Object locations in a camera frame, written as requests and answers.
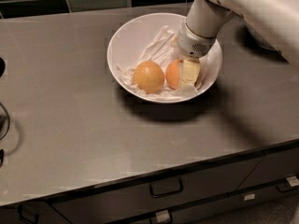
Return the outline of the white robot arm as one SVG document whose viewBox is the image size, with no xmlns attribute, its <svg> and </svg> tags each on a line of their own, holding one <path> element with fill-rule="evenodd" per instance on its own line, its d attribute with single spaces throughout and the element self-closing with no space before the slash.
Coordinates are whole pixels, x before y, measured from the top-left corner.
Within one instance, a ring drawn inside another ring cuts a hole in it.
<svg viewBox="0 0 299 224">
<path fill-rule="evenodd" d="M 299 0 L 194 0 L 178 31 L 179 52 L 201 58 L 234 15 L 289 64 L 299 67 Z"/>
</svg>

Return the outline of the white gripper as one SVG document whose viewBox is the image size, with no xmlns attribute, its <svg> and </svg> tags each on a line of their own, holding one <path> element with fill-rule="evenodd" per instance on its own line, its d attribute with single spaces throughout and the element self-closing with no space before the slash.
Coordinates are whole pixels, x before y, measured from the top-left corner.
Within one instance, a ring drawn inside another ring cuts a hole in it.
<svg viewBox="0 0 299 224">
<path fill-rule="evenodd" d="M 216 41 L 213 29 L 206 22 L 185 21 L 178 31 L 178 50 L 187 58 L 180 65 L 180 86 L 193 85 L 201 71 L 198 59 L 208 54 Z"/>
</svg>

